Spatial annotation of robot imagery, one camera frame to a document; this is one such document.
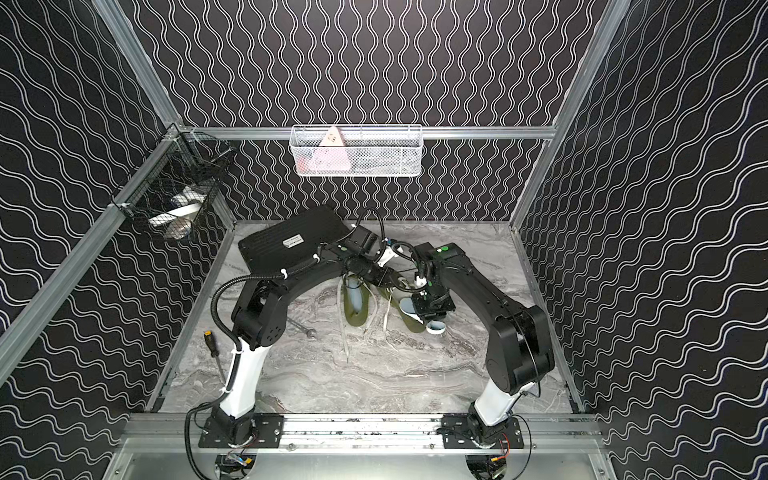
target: black case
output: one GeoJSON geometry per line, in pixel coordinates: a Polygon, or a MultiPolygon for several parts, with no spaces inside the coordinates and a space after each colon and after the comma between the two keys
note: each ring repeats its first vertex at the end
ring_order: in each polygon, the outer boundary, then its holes
{"type": "Polygon", "coordinates": [[[349,233],[349,228],[325,205],[284,220],[243,238],[237,246],[251,273],[273,274],[312,258],[317,246],[332,243],[349,233]],[[300,235],[302,243],[287,247],[284,240],[300,235]]]}

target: white wire basket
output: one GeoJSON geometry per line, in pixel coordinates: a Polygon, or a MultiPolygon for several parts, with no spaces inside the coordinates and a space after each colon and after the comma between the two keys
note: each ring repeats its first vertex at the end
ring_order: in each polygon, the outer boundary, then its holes
{"type": "Polygon", "coordinates": [[[335,125],[343,146],[321,147],[333,125],[294,125],[290,151],[303,177],[418,177],[421,125],[335,125]]]}

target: metal extrusion bar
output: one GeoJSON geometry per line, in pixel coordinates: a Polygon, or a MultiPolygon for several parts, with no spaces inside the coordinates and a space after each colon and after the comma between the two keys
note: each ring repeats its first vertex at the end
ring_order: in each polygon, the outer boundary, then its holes
{"type": "Polygon", "coordinates": [[[519,228],[525,218],[525,214],[531,207],[539,187],[544,182],[544,178],[549,171],[549,167],[554,161],[554,156],[560,149],[560,146],[571,129],[571,124],[576,118],[581,102],[587,96],[594,76],[597,74],[603,59],[611,46],[611,41],[616,35],[616,31],[627,14],[631,0],[610,0],[605,6],[600,24],[594,30],[594,36],[587,47],[581,67],[576,72],[576,76],[569,89],[568,96],[563,102],[560,113],[555,121],[557,132],[552,140],[539,155],[534,170],[528,178],[525,189],[515,206],[515,213],[512,215],[512,225],[519,228]]]}
{"type": "Polygon", "coordinates": [[[597,480],[618,480],[616,471],[608,459],[607,453],[591,453],[589,454],[589,462],[592,465],[594,471],[594,477],[597,480]]]}
{"type": "Polygon", "coordinates": [[[141,46],[133,25],[123,12],[118,0],[93,0],[94,7],[109,28],[120,52],[133,69],[139,85],[144,89],[154,111],[166,127],[181,124],[181,115],[168,96],[168,91],[157,76],[152,62],[141,46]]]}
{"type": "Polygon", "coordinates": [[[576,403],[578,411],[583,412],[584,401],[581,399],[581,395],[579,395],[578,390],[576,390],[576,382],[574,381],[573,374],[571,373],[571,369],[568,367],[568,364],[565,362],[563,347],[560,345],[560,340],[558,339],[557,334],[554,332],[554,324],[552,323],[552,318],[549,316],[549,312],[547,311],[547,303],[544,301],[544,296],[541,295],[541,290],[538,288],[538,282],[536,281],[536,276],[533,273],[531,261],[528,259],[528,255],[525,252],[525,246],[523,246],[520,233],[517,231],[517,229],[511,227],[511,235],[512,243],[515,245],[515,251],[518,254],[520,264],[522,265],[523,271],[525,272],[525,279],[528,281],[528,288],[531,290],[533,300],[536,305],[538,305],[539,308],[544,310],[544,313],[547,314],[549,335],[552,338],[552,351],[554,352],[554,364],[558,367],[560,375],[568,385],[568,391],[571,393],[571,398],[576,403]]]}
{"type": "MultiPolygon", "coordinates": [[[[531,426],[533,452],[603,453],[601,432],[593,415],[523,415],[531,426]]],[[[427,414],[286,414],[280,446],[276,449],[246,449],[246,453],[302,455],[487,455],[501,449],[445,449],[435,433],[442,415],[427,414]]],[[[195,452],[227,452],[230,447],[199,449],[200,429],[190,425],[195,452]]],[[[511,455],[528,454],[526,448],[511,455]]],[[[121,455],[137,453],[182,453],[184,414],[132,414],[121,436],[121,455]]]]}
{"type": "Polygon", "coordinates": [[[202,315],[205,309],[208,307],[210,296],[213,294],[214,287],[216,286],[216,280],[218,278],[219,271],[224,265],[224,261],[230,251],[230,246],[234,240],[234,235],[234,231],[230,228],[224,235],[224,239],[221,241],[219,252],[216,254],[214,262],[210,265],[210,271],[206,276],[205,282],[203,282],[200,293],[197,295],[189,315],[187,315],[187,321],[184,322],[184,326],[181,328],[181,333],[179,334],[179,338],[176,340],[176,345],[174,346],[173,351],[170,353],[168,361],[163,367],[163,371],[160,374],[157,385],[154,387],[152,396],[147,402],[147,406],[144,409],[147,412],[153,409],[157,398],[163,392],[164,387],[171,381],[171,378],[175,373],[179,362],[181,362],[181,359],[184,356],[184,352],[187,350],[190,339],[192,338],[195,328],[197,327],[197,321],[200,319],[200,315],[202,315]]]}
{"type": "MultiPolygon", "coordinates": [[[[115,197],[115,202],[125,202],[131,192],[152,171],[154,165],[173,144],[173,140],[161,140],[144,164],[136,170],[134,176],[115,197]]],[[[85,272],[91,268],[91,264],[112,238],[112,235],[118,231],[123,220],[125,220],[125,216],[114,205],[104,209],[104,212],[91,225],[91,228],[61,262],[61,265],[45,281],[42,288],[18,314],[5,333],[0,336],[0,383],[3,383],[11,375],[29,347],[37,340],[53,315],[67,299],[72,289],[77,286],[85,272]]]]}
{"type": "Polygon", "coordinates": [[[211,205],[213,206],[216,215],[218,215],[221,219],[224,227],[227,230],[232,230],[235,227],[235,216],[232,213],[230,206],[227,205],[227,201],[222,197],[221,193],[219,193],[216,198],[214,198],[214,201],[211,202],[211,205]]]}
{"type": "MultiPolygon", "coordinates": [[[[182,131],[204,133],[220,140],[290,139],[290,127],[182,127],[182,131]]],[[[554,127],[423,127],[425,140],[500,140],[510,138],[554,138],[554,127]]]]}

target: wrench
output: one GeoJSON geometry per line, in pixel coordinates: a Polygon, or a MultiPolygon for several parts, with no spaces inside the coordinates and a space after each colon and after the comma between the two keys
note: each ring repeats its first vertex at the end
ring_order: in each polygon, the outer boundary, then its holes
{"type": "Polygon", "coordinates": [[[304,332],[306,334],[306,338],[310,338],[310,339],[316,339],[317,338],[317,330],[315,330],[315,329],[308,329],[304,325],[302,325],[301,323],[298,323],[296,320],[291,320],[288,317],[286,317],[286,320],[288,320],[291,323],[291,325],[295,326],[296,328],[298,328],[299,330],[304,332]]]}

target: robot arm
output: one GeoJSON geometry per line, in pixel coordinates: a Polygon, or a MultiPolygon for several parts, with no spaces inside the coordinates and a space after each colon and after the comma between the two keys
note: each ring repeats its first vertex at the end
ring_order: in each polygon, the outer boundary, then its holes
{"type": "MultiPolygon", "coordinates": [[[[250,437],[256,387],[269,348],[286,327],[288,305],[301,293],[345,272],[353,272],[378,286],[394,287],[396,272],[379,261],[376,235],[359,227],[343,244],[322,250],[313,268],[280,281],[246,282],[232,312],[233,332],[243,353],[232,391],[214,407],[212,420],[231,445],[250,437]]],[[[480,274],[465,252],[450,243],[434,248],[429,243],[414,247],[419,272],[427,285],[413,293],[416,313],[427,322],[439,319],[455,306],[450,293],[457,293],[488,330],[485,366],[491,379],[469,410],[475,438],[495,438],[504,428],[508,410],[521,391],[530,389],[554,368],[547,318],[536,306],[525,308],[510,299],[480,274]]]]}

